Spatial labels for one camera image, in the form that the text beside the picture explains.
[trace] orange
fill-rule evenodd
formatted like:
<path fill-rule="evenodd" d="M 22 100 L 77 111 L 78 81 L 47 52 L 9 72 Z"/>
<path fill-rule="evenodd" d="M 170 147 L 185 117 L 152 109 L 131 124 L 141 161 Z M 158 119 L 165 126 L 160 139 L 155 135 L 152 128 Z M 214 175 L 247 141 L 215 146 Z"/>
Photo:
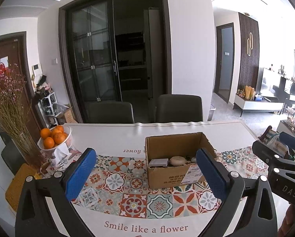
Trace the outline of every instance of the orange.
<path fill-rule="evenodd" d="M 47 137 L 44 141 L 43 141 L 43 145 L 45 147 L 45 149 L 52 149 L 54 146 L 54 140 L 51 137 Z"/>
<path fill-rule="evenodd" d="M 59 129 L 59 128 L 55 128 L 55 129 L 53 129 L 52 132 L 51 132 L 51 137 L 54 138 L 54 135 L 55 135 L 56 133 L 62 133 L 61 129 Z"/>
<path fill-rule="evenodd" d="M 60 129 L 62 133 L 64 133 L 64 127 L 61 125 L 57 125 L 55 128 Z"/>
<path fill-rule="evenodd" d="M 48 128 L 41 129 L 40 136 L 42 139 L 46 139 L 47 137 L 50 137 L 50 135 L 51 135 L 50 129 L 48 129 Z"/>
<path fill-rule="evenodd" d="M 54 135 L 54 141 L 56 144 L 63 143 L 65 139 L 66 139 L 66 134 L 64 134 L 64 133 L 56 133 Z"/>

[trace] white tablecloth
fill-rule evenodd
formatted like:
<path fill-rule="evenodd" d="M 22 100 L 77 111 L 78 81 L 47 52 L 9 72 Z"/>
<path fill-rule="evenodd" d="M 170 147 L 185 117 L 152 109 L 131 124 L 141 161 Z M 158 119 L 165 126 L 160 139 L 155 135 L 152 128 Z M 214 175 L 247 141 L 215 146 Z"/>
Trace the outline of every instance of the white tablecloth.
<path fill-rule="evenodd" d="M 167 123 L 167 124 L 67 124 L 72 128 L 73 144 L 84 151 L 93 148 L 97 154 L 116 157 L 145 158 L 145 138 L 152 135 L 203 132 L 218 151 L 251 146 L 256 135 L 242 121 Z M 288 202 L 274 195 L 278 226 L 284 218 Z M 51 199 L 47 199 L 53 219 L 61 233 L 68 236 Z M 245 200 L 241 201 L 233 221 L 225 235 L 233 232 L 241 215 Z M 167 219 L 140 219 L 100 213 L 74 205 L 81 218 L 96 236 L 198 236 L 216 211 L 205 214 Z"/>

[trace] cardboard box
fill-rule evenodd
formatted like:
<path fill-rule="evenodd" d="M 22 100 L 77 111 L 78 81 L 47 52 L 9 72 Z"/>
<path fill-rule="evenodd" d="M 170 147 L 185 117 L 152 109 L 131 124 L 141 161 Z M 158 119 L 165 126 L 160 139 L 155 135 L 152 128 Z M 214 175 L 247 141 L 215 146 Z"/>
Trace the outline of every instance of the cardboard box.
<path fill-rule="evenodd" d="M 77 123 L 74 120 L 74 115 L 72 108 L 67 109 L 64 113 L 61 113 L 57 116 L 59 125 L 63 125 L 64 123 Z"/>
<path fill-rule="evenodd" d="M 197 150 L 200 148 L 206 148 L 214 159 L 217 158 L 214 148 L 202 132 L 147 137 L 145 139 L 145 156 L 150 189 L 168 188 L 204 181 L 205 178 L 195 163 L 157 168 L 150 168 L 148 165 L 152 159 L 170 159 L 173 156 L 189 156 L 192 158 L 196 156 Z"/>

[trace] slatted wood panel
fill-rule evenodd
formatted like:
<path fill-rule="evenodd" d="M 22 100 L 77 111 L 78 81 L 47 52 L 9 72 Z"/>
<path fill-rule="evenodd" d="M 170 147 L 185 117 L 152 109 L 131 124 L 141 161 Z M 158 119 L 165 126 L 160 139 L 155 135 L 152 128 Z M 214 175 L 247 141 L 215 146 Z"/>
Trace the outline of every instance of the slatted wood panel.
<path fill-rule="evenodd" d="M 251 86 L 256 89 L 259 68 L 259 29 L 258 22 L 242 13 L 238 13 L 241 29 L 241 65 L 238 89 Z M 253 49 L 247 54 L 247 39 L 253 34 Z"/>

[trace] patterned tablecloth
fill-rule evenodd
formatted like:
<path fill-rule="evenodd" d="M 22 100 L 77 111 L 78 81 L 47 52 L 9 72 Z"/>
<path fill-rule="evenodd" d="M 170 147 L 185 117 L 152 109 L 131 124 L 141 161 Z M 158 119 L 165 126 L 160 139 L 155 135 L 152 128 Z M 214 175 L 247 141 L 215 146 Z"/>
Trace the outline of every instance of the patterned tablecloth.
<path fill-rule="evenodd" d="M 81 153 L 48 168 L 50 176 L 64 171 Z M 256 179 L 268 174 L 268 166 L 256 157 L 251 147 L 217 153 L 228 171 Z M 207 182 L 162 189 L 149 189 L 146 161 L 139 158 L 97 155 L 96 165 L 73 204 L 98 212 L 135 218 L 173 218 L 217 210 L 221 201 L 214 197 Z"/>

